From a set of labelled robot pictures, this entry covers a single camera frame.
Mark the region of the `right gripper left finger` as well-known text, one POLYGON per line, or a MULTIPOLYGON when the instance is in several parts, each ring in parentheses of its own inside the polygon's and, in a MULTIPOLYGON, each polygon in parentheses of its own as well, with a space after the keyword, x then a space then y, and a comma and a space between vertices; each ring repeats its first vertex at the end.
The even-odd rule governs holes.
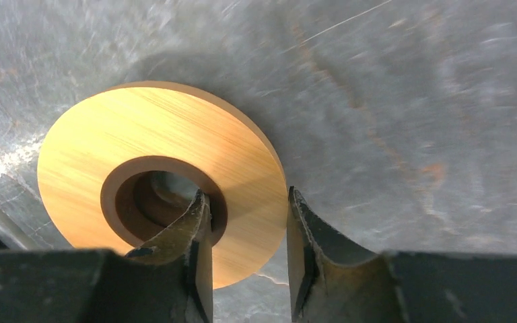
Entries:
POLYGON ((0 251, 0 322, 210 322, 211 212, 186 211, 121 256, 109 249, 0 251))

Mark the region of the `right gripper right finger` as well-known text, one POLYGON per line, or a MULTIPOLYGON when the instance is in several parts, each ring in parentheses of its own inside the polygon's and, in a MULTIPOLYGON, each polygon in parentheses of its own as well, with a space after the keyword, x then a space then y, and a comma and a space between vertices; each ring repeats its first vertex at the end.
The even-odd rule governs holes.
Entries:
POLYGON ((288 199, 294 322, 517 322, 517 254, 375 253, 288 199))

